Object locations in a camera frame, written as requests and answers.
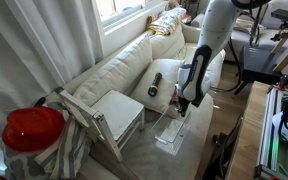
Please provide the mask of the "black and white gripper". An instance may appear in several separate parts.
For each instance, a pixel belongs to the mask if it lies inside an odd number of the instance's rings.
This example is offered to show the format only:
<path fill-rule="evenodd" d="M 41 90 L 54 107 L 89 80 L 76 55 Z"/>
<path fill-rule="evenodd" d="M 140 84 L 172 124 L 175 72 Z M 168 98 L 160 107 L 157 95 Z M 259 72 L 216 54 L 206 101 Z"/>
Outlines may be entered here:
<path fill-rule="evenodd" d="M 182 65 L 179 68 L 177 74 L 177 84 L 176 84 L 176 90 L 178 96 L 177 111 L 181 114 L 182 117 L 186 115 L 186 111 L 189 105 L 189 101 L 184 98 L 182 90 L 183 85 L 185 84 L 187 77 L 189 75 L 190 68 L 191 68 L 190 64 Z"/>

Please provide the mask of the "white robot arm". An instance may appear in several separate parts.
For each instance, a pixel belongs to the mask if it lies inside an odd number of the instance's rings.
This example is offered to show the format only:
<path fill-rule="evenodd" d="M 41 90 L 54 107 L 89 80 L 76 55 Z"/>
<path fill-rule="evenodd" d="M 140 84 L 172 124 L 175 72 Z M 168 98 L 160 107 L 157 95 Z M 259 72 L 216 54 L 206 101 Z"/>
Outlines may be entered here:
<path fill-rule="evenodd" d="M 197 49 L 190 64 L 182 65 L 177 76 L 178 112 L 186 115 L 189 104 L 198 107 L 210 85 L 204 77 L 209 64 L 228 43 L 235 22 L 243 10 L 255 9 L 270 0 L 211 0 L 202 23 Z"/>

